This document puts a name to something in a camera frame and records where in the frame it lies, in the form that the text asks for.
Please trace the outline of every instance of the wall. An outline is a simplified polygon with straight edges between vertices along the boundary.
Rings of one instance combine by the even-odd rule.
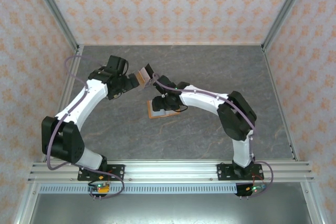
[[[261,44],[285,0],[56,0],[80,44]]]
[[[13,223],[42,157],[40,124],[58,109],[71,54],[43,0],[0,0],[0,223]]]
[[[297,0],[268,51],[302,160],[312,161],[336,220],[336,0]]]

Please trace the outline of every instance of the gray marble floor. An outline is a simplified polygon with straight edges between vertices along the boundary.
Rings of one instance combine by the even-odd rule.
[[[173,82],[231,93],[239,91],[257,114],[253,151],[257,159],[292,158],[269,73],[258,46],[85,46],[83,55],[106,63],[110,55],[129,61],[129,72],[150,63]],[[81,60],[77,76],[87,79],[96,63]],[[71,97],[81,90],[75,83]],[[149,119],[146,102],[154,87],[101,101],[81,134],[89,149],[108,159],[232,159],[231,139],[219,118],[198,108],[167,118]]]

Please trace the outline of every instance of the wallpaper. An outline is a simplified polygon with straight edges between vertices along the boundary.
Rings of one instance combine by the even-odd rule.
[[[285,0],[55,0],[79,44],[261,44]]]
[[[297,0],[268,57],[299,156],[336,220],[336,0]]]
[[[0,0],[0,223],[13,223],[41,121],[55,115],[72,50],[43,0]]]

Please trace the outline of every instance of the orange patterned wallpaper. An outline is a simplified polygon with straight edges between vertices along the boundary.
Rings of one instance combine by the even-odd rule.
[[[336,0],[297,0],[268,57],[300,158],[336,220]]]
[[[0,223],[13,223],[42,157],[41,121],[58,109],[71,54],[43,0],[0,0]]]
[[[261,44],[285,0],[56,0],[80,44]]]

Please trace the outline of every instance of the black mounting plate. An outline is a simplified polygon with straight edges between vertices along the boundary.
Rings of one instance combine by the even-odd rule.
[[[108,180],[108,176],[104,176],[102,174],[99,173],[93,173],[90,172],[88,170],[85,169],[79,169],[80,172],[82,172],[82,174],[78,173],[78,181],[107,181]],[[112,174],[117,175],[118,177],[120,177],[122,180],[124,180],[124,175],[125,175],[125,165],[107,165],[107,172],[110,172]],[[115,177],[110,177],[109,181],[119,181],[118,179],[116,179]]]
[[[226,181],[226,180],[253,180],[252,174],[259,175],[264,179],[263,167],[260,164],[250,164],[248,167],[244,169],[244,176],[238,177],[234,172],[233,164],[224,164],[220,163],[217,165],[217,177],[218,180]]]

